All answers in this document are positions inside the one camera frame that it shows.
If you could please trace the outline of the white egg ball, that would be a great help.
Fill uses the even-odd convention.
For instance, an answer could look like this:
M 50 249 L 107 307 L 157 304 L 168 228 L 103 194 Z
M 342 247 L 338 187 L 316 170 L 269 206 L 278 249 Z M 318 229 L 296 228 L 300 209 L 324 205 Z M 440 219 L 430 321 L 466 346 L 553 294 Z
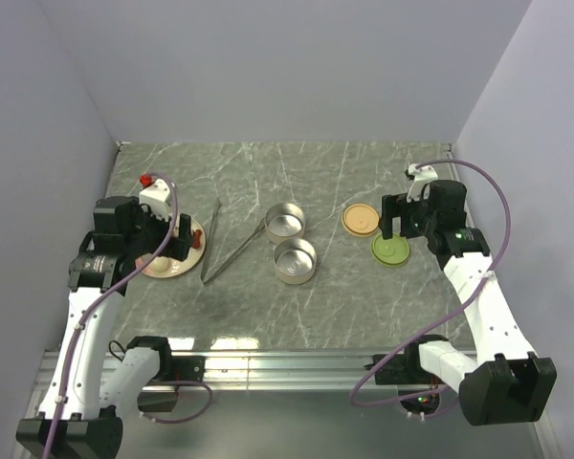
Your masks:
M 164 273 L 171 268 L 171 259 L 158 256 L 149 264 L 149 268 L 155 273 Z

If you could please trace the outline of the metal tongs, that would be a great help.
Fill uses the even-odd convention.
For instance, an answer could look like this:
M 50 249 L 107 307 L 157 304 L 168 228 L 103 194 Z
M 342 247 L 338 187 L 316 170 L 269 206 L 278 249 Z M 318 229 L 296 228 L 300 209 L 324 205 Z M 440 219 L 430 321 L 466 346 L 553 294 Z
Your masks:
M 218 228 L 219 213 L 222 207 L 222 202 L 216 198 L 213 211 L 210 219 L 210 229 L 206 237 L 206 251 L 203 257 L 202 268 L 200 272 L 200 280 L 203 285 L 209 285 L 216 277 L 225 271 L 230 264 L 254 241 L 259 233 L 264 230 L 264 219 L 261 219 L 254 227 L 253 231 L 244 239 L 235 249 L 233 249 L 227 258 L 221 263 L 213 267 L 210 272 L 210 260 L 212 255 L 220 254 L 223 249 L 223 244 L 217 246 L 215 244 L 215 235 Z

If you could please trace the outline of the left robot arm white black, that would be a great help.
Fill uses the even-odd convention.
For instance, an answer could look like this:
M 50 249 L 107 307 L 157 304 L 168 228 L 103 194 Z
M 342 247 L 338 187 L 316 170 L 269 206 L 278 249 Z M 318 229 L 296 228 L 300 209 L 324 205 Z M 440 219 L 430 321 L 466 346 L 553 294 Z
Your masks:
M 190 218 L 167 186 L 97 201 L 94 227 L 69 266 L 68 319 L 54 375 L 37 414 L 19 421 L 16 441 L 36 458 L 114 458 L 124 414 L 148 384 L 174 373 L 168 341 L 138 337 L 108 382 L 101 380 L 109 335 L 137 259 L 184 261 Z

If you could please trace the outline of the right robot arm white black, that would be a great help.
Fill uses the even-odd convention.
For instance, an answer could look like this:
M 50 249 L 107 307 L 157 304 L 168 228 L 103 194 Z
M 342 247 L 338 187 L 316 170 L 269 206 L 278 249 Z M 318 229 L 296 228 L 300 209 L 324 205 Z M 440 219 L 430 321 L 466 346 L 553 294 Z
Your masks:
M 472 426 L 533 423 L 540 419 L 557 379 L 554 362 L 537 355 L 521 332 L 495 276 L 489 246 L 467 225 L 467 188 L 452 180 L 382 199 L 379 228 L 384 239 L 400 224 L 405 238 L 423 237 L 462 304 L 476 357 L 447 339 L 421 334 L 406 345 L 403 369 L 417 383 L 434 376 L 456 392 Z

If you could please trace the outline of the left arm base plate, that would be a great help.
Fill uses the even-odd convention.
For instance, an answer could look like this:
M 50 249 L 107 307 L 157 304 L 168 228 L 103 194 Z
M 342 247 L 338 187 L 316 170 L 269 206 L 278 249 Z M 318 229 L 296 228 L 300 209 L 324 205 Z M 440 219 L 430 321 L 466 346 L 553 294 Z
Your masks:
M 206 358 L 200 355 L 172 357 L 162 382 L 201 382 L 204 379 Z

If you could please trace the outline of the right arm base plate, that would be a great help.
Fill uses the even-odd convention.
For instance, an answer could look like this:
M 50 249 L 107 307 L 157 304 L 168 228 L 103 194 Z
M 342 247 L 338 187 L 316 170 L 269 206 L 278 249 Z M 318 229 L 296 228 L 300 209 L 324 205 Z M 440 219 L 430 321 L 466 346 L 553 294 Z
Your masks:
M 398 354 L 384 364 L 374 375 L 376 385 L 424 384 L 430 376 L 416 367 L 403 354 Z

